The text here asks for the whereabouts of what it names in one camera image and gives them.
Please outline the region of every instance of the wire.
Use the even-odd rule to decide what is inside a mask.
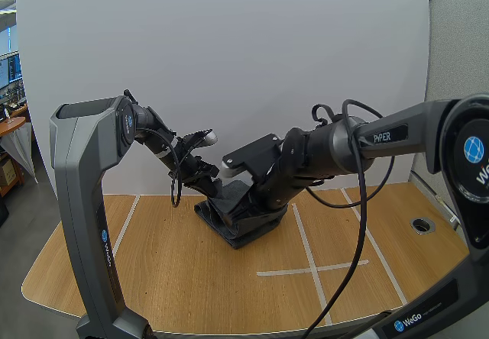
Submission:
[[[390,164],[389,164],[389,168],[387,169],[387,173],[385,174],[384,178],[382,179],[382,182],[379,184],[379,186],[374,190],[374,192],[372,192],[368,198],[367,198],[367,202],[372,199],[373,197],[375,197],[379,191],[384,187],[385,183],[387,182],[387,180],[389,179],[389,176],[390,176],[390,173],[392,172],[392,169],[394,167],[394,160],[396,159],[396,157],[391,157],[390,158]],[[356,207],[357,205],[360,205],[360,201],[358,202],[354,202],[354,203],[351,203],[351,204],[331,204],[329,202],[327,202],[326,200],[324,199],[321,199],[310,187],[306,187],[306,190],[307,192],[315,199],[317,200],[318,202],[320,202],[321,204],[325,205],[326,207],[330,207],[330,208],[336,208],[336,209],[345,209],[345,208],[352,208],[352,207]]]
[[[370,113],[374,114],[375,116],[377,116],[379,119],[380,118],[383,118],[382,114],[380,112],[378,112],[377,110],[374,110],[373,108],[371,108],[370,106],[366,106],[365,104],[362,104],[361,102],[358,102],[358,104],[361,104],[362,106],[360,106],[361,108],[369,111]],[[368,198],[367,198],[367,202],[372,199],[373,197],[375,197],[379,191],[384,187],[385,183],[387,182],[387,180],[389,179],[389,176],[390,176],[390,173],[392,172],[392,169],[394,167],[394,161],[395,161],[396,157],[391,157],[390,158],[390,164],[389,164],[389,168],[387,169],[387,173],[385,174],[384,178],[382,179],[381,183],[379,184],[379,186],[374,190],[374,192],[372,192]],[[354,202],[354,203],[351,203],[351,204],[332,204],[332,203],[329,203],[327,202],[326,200],[324,199],[321,199],[317,194],[314,193],[314,191],[308,186],[306,187],[306,190],[307,192],[315,199],[317,200],[318,202],[320,202],[321,204],[325,205],[326,207],[330,207],[330,208],[335,208],[335,209],[345,209],[345,208],[352,208],[352,207],[356,207],[357,205],[360,205],[360,201],[358,202]]]
[[[182,198],[182,170],[180,169],[181,161],[178,160],[178,156],[176,155],[175,149],[171,145],[171,142],[168,141],[162,134],[154,131],[153,129],[143,128],[141,131],[146,131],[150,134],[154,134],[159,137],[170,149],[170,152],[173,156],[173,163],[175,163],[176,171],[172,175],[171,180],[171,205],[176,208],[180,204],[180,199]],[[176,190],[176,201],[175,201],[175,178],[178,180],[178,188]]]
[[[345,278],[342,281],[342,284],[340,284],[339,287],[336,289],[335,294],[331,297],[328,304],[326,305],[324,310],[322,310],[318,318],[304,332],[302,339],[305,339],[311,333],[311,331],[321,322],[321,320],[326,316],[326,314],[329,312],[331,307],[335,304],[338,297],[342,294],[343,290],[348,285],[348,282],[350,282],[353,273],[357,269],[358,262],[360,261],[361,252],[364,247],[365,232],[367,230],[367,186],[365,185],[365,174],[364,174],[363,165],[360,157],[360,144],[358,142],[356,135],[353,134],[350,123],[348,121],[349,105],[358,106],[375,115],[378,114],[378,112],[376,112],[372,108],[369,108],[365,104],[362,104],[361,102],[355,100],[346,100],[343,102],[343,106],[342,106],[343,121],[345,123],[345,128],[348,133],[348,139],[351,140],[350,147],[351,147],[351,151],[353,152],[353,155],[355,156],[355,162],[357,163],[358,185],[360,186],[360,230],[358,232],[357,247],[355,249],[355,255],[353,256],[350,268],[348,269],[348,272],[346,273]]]

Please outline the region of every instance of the wooden tabletop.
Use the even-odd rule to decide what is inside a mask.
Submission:
[[[25,117],[17,116],[16,118],[5,119],[0,123],[0,137],[19,129],[25,123]]]
[[[345,195],[355,199],[358,191],[319,194],[345,204]],[[325,208],[303,192],[275,230],[233,250],[195,215],[193,205],[201,200],[184,196],[175,209],[169,196],[105,197],[108,229],[121,238],[115,262],[128,307],[156,331],[245,334],[309,326],[351,262],[358,239],[355,211]],[[417,234],[409,221],[419,217],[432,219],[435,232]],[[121,232],[126,218],[127,230]],[[369,202],[368,218],[361,265],[322,324],[401,306],[468,254],[413,184],[385,186]],[[53,310],[85,313],[61,224],[32,266],[22,293]]]
[[[27,111],[29,107],[27,105],[21,106],[20,108],[16,108],[11,114],[10,117],[13,118],[19,114],[22,114],[24,111]]]

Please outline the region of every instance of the metal hole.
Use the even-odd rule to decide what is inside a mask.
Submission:
[[[435,230],[435,223],[428,218],[415,218],[411,220],[411,227],[417,234],[431,234]]]

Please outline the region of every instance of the white backdrop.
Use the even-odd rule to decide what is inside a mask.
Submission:
[[[126,88],[179,135],[213,128],[219,142],[199,153],[216,165],[270,132],[314,128],[318,102],[339,110],[355,98],[385,115],[421,102],[429,13],[427,0],[18,0],[18,34],[53,182],[54,110]],[[412,161],[399,157],[390,181],[407,181]],[[376,161],[368,183],[386,168]],[[357,182],[346,176],[325,187]],[[170,191],[166,168],[139,144],[103,183],[106,193]]]

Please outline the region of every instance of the computer monitor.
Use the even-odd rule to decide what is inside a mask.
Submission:
[[[8,59],[0,60],[0,89],[8,86]]]
[[[18,54],[8,58],[8,80],[14,82],[22,78],[21,60]]]

